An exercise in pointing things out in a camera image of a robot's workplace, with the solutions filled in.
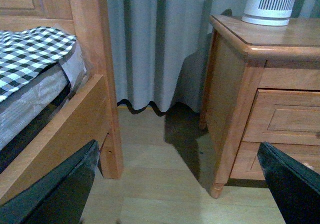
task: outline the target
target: gingham bedsheet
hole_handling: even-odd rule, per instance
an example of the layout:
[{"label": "gingham bedsheet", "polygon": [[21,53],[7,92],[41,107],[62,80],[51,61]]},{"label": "gingham bedsheet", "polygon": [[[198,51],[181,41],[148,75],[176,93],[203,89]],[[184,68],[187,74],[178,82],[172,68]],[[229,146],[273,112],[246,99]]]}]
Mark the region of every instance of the gingham bedsheet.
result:
[{"label": "gingham bedsheet", "polygon": [[75,41],[75,36],[49,27],[0,31],[0,102],[59,61]]}]

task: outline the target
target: curtain fold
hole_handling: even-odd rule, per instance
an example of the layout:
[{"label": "curtain fold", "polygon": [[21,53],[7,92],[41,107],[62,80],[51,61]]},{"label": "curtain fold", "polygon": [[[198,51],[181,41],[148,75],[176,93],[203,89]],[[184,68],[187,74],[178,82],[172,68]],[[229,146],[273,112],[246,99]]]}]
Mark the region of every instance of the curtain fold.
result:
[{"label": "curtain fold", "polygon": [[136,110],[154,101],[162,112],[179,101],[198,112],[212,31],[209,16],[241,16],[246,2],[108,0],[117,101],[128,99]]}]

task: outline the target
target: wooden bed frame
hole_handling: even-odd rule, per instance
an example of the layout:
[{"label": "wooden bed frame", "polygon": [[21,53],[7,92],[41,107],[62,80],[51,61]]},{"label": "wooden bed frame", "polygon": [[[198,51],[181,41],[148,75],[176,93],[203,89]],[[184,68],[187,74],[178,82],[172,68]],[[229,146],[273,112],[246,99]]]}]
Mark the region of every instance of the wooden bed frame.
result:
[{"label": "wooden bed frame", "polygon": [[117,179],[123,170],[107,0],[0,0],[1,30],[57,24],[77,35],[94,66],[91,78],[0,175],[0,204],[92,139],[100,145],[103,176]]}]

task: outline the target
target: wooden nightstand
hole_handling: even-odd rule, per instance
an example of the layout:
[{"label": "wooden nightstand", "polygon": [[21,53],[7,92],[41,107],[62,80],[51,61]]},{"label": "wooden nightstand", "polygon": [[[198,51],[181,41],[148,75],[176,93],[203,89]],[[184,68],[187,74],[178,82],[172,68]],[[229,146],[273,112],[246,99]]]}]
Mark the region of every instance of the wooden nightstand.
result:
[{"label": "wooden nightstand", "polygon": [[267,141],[320,172],[320,19],[288,26],[212,16],[200,128],[217,162],[211,195],[229,178],[264,179],[257,160]]}]

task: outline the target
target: nightstand top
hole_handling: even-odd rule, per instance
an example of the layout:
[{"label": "nightstand top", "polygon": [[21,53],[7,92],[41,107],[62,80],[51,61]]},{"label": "nightstand top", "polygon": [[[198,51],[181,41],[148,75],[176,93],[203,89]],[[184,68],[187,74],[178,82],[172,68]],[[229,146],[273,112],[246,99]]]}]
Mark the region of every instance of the nightstand top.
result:
[{"label": "nightstand top", "polygon": [[320,61],[320,19],[290,19],[287,26],[263,26],[241,17],[211,16],[214,29],[250,59]]},{"label": "nightstand top", "polygon": [[241,21],[241,17],[213,16],[248,45],[320,48],[320,19],[290,19],[287,26],[263,26]]}]

